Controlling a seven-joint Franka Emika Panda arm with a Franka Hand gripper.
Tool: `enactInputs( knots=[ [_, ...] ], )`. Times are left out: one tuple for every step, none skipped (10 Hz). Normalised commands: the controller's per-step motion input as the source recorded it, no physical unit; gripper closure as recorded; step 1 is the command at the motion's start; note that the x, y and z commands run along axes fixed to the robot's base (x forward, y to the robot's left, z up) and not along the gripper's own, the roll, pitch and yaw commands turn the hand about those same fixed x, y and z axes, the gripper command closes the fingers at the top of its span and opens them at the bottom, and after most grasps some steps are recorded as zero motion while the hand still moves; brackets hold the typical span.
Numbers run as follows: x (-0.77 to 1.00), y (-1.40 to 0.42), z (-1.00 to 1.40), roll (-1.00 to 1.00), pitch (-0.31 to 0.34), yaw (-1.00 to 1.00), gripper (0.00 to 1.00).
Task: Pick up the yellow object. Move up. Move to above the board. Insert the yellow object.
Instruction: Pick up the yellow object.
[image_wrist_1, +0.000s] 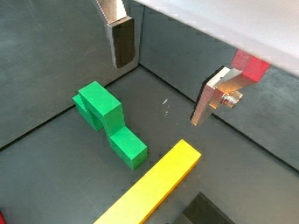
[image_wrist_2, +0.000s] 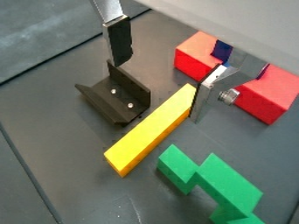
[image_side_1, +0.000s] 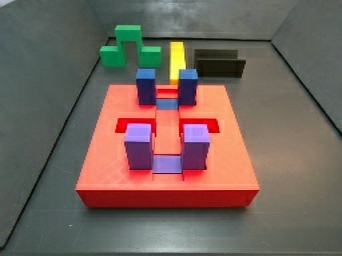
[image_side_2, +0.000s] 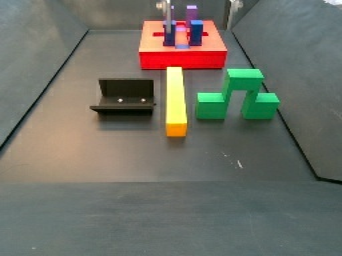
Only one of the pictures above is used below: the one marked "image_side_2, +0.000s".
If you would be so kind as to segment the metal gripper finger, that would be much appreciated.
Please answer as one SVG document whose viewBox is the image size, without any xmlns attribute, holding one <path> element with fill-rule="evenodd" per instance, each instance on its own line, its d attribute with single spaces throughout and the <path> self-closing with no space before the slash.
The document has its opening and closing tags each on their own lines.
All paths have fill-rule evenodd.
<svg viewBox="0 0 342 256">
<path fill-rule="evenodd" d="M 171 0 L 159 0 L 156 2 L 156 8 L 163 12 L 166 21 L 166 32 L 171 32 Z"/>
<path fill-rule="evenodd" d="M 229 8 L 229 19 L 227 19 L 227 29 L 233 27 L 233 20 L 238 10 L 243 7 L 242 0 L 229 0 L 230 8 Z"/>
</svg>

